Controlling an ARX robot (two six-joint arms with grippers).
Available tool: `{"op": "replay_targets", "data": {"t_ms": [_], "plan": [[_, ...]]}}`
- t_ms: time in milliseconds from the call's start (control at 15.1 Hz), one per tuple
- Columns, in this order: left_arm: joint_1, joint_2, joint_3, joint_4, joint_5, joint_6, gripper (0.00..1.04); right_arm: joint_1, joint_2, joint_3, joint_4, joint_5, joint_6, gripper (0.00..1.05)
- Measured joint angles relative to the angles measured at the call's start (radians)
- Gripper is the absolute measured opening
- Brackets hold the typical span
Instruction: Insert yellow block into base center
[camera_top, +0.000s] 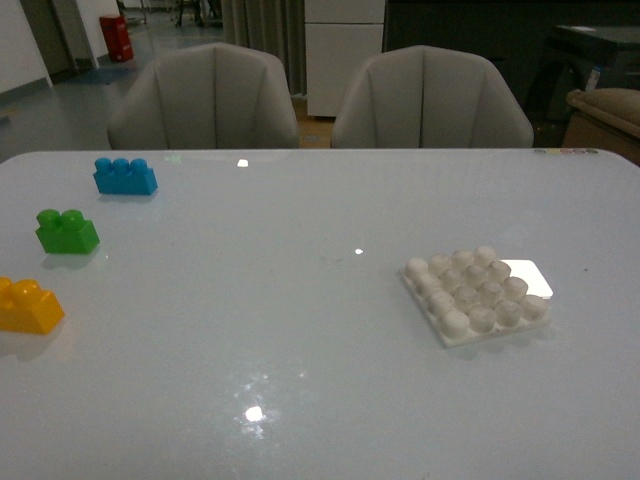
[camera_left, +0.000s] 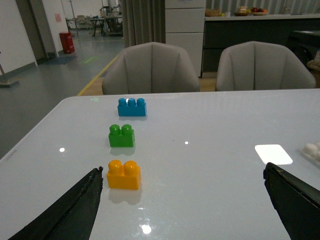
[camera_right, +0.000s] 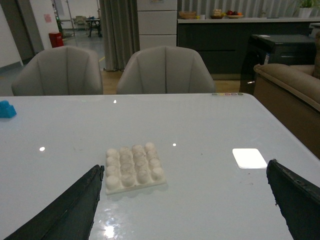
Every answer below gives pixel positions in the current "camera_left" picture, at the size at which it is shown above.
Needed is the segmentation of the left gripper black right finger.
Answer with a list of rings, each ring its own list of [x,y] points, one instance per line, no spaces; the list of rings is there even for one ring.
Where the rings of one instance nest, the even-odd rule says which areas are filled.
[[[264,185],[274,209],[292,240],[320,238],[320,191],[269,162]]]

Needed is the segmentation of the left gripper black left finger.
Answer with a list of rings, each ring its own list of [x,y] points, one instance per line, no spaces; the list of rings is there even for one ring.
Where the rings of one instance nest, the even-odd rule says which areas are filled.
[[[103,189],[103,168],[94,168],[11,240],[88,240]]]

